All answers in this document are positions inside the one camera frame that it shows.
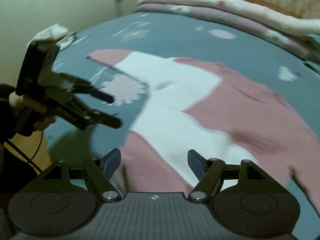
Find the person's left hand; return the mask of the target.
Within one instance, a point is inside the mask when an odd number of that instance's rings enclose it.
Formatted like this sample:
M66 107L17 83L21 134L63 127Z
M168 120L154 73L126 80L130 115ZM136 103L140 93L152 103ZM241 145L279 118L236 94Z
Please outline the person's left hand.
M44 114L46 113L46 107L42 106L38 102L28 98L27 96L19 96L16 92L12 92L9 96L9 104L13 109L17 110L31 110L32 113ZM33 126L36 131L44 131L51 124L56 121L56 116L47 117L34 117Z

